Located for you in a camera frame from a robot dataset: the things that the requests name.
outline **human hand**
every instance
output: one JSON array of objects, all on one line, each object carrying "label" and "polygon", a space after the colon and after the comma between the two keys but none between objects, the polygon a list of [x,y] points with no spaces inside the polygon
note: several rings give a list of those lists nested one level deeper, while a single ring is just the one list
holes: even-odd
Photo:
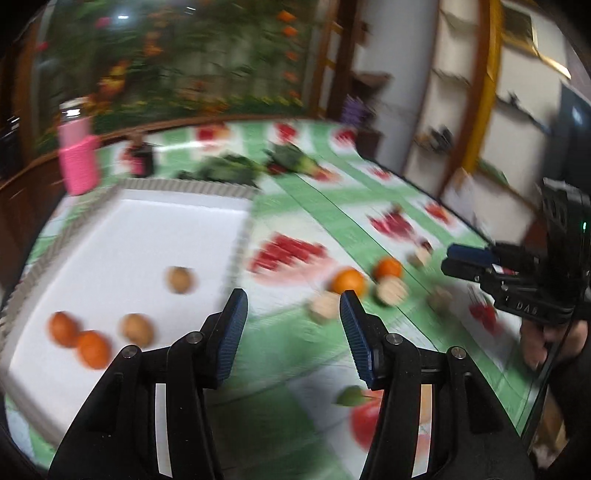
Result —
[{"label": "human hand", "polygon": [[[546,343],[556,343],[562,340],[567,325],[560,327],[544,326],[540,329],[539,324],[531,320],[522,320],[521,329],[521,352],[524,361],[533,370],[543,364],[548,357]],[[558,361],[574,358],[583,350],[587,341],[589,327],[587,322],[577,320],[570,329],[567,339],[564,341],[562,350],[558,354]]]}]

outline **pink knitted bottle cover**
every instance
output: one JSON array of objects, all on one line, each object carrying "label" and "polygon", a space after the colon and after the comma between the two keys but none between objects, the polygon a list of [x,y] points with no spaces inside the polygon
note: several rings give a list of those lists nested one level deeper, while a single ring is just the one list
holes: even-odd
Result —
[{"label": "pink knitted bottle cover", "polygon": [[89,135],[71,147],[60,149],[60,170],[64,185],[70,195],[82,195],[100,182],[95,149],[100,146],[99,137]]}]

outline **white tray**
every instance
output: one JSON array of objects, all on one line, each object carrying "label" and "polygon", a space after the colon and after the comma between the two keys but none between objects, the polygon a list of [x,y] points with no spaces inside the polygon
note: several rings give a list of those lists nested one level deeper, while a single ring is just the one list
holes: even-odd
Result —
[{"label": "white tray", "polygon": [[[103,374],[50,340],[64,310],[98,330],[115,356],[128,313],[157,336],[149,349],[199,330],[223,307],[240,263],[256,189],[181,180],[128,179],[111,187],[56,239],[8,302],[0,323],[0,381],[41,435],[58,445]],[[167,268],[193,269],[198,286],[172,293]]]}]

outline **black sleeve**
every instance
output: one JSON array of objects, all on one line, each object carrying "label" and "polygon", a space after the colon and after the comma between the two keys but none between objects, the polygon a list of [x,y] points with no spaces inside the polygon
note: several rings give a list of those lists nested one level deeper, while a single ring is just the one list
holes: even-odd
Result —
[{"label": "black sleeve", "polygon": [[591,478],[591,339],[581,354],[557,365],[550,374],[550,390],[564,417],[569,440],[540,480]]}]

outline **corrugated cardboard edge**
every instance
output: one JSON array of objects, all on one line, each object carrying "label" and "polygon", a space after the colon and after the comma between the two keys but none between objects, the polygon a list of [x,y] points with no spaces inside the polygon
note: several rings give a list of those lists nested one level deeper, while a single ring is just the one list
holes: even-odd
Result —
[{"label": "corrugated cardboard edge", "polygon": [[[155,190],[162,192],[183,192],[200,193],[204,195],[215,195],[220,197],[244,198],[253,200],[260,192],[257,188],[229,183],[218,183],[212,181],[191,181],[176,179],[123,179],[117,184],[106,187],[104,192],[88,205],[88,207],[62,232],[54,242],[47,248],[41,257],[35,262],[22,282],[20,282],[10,295],[6,306],[0,316],[0,353],[4,350],[8,335],[12,331],[15,321],[28,296],[38,284],[39,279],[51,265],[54,259],[68,246],[70,241],[80,232],[82,227],[92,221],[110,200],[121,190]],[[230,271],[225,284],[228,295],[236,284],[238,272],[242,262],[242,256],[248,243],[248,234],[252,225],[252,214],[246,222],[241,233],[235,257],[232,259]]]}]

